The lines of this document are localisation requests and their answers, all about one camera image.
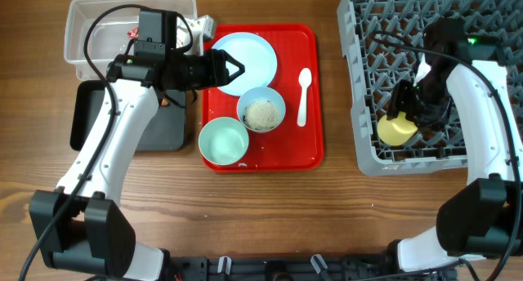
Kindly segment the yellow plastic cup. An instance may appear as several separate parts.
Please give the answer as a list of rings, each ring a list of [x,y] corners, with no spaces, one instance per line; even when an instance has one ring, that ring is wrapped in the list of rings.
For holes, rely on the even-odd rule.
[[[414,122],[406,118],[405,112],[399,112],[396,118],[381,117],[377,125],[378,137],[385,144],[399,146],[406,143],[418,130]]]

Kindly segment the light blue rice bowl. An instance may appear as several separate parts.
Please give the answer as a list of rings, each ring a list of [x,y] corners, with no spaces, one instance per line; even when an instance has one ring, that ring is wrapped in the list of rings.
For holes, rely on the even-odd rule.
[[[248,129],[248,130],[251,130],[253,132],[258,132],[258,133],[266,133],[266,132],[259,132],[259,131],[255,131],[255,130],[252,130],[250,129],[249,127],[247,127],[244,123],[244,111],[246,109],[246,107],[248,105],[250,105],[251,103],[253,103],[255,100],[269,100],[271,101],[272,103],[274,103],[276,105],[276,107],[279,109],[280,113],[281,113],[281,119],[279,121],[279,124],[269,130],[269,131],[266,131],[266,132],[270,132],[274,129],[276,129],[284,120],[284,117],[285,117],[285,114],[286,114],[286,105],[285,105],[285,102],[284,102],[284,99],[283,97],[274,89],[270,88],[270,87],[256,87],[256,88],[253,88],[249,91],[246,91],[238,100],[238,103],[237,103],[237,107],[236,107],[236,112],[237,112],[237,116],[238,116],[238,119],[239,121]]]

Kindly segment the white rice pile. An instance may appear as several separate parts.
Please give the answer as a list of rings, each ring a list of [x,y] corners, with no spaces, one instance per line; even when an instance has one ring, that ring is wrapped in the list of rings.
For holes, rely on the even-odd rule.
[[[281,119],[281,113],[269,100],[255,100],[244,111],[244,123],[252,130],[266,132],[275,128]]]

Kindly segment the red snack wrapper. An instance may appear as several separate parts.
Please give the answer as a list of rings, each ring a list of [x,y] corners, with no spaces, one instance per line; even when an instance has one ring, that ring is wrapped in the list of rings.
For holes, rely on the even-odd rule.
[[[136,27],[134,29],[131,29],[130,31],[127,32],[127,37],[129,39],[138,39],[139,37],[139,28]]]

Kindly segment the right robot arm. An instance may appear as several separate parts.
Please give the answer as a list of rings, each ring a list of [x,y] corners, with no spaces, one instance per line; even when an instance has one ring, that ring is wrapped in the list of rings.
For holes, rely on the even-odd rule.
[[[444,203],[436,225],[398,242],[405,271],[463,258],[505,263],[522,254],[522,141],[507,93],[498,38],[469,35],[460,19],[440,18],[423,32],[413,81],[396,85],[378,136],[403,145],[426,127],[447,123],[455,108],[466,147],[466,187]]]

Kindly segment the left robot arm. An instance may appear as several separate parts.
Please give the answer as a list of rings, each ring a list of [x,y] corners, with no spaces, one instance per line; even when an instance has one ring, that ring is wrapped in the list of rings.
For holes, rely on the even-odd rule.
[[[196,92],[235,79],[226,51],[195,56],[190,45],[177,45],[184,21],[175,11],[139,7],[137,37],[99,73],[104,102],[78,157],[54,190],[31,198],[37,240],[27,262],[41,255],[53,269],[103,279],[175,277],[169,252],[138,243],[119,202],[139,140],[168,91]]]

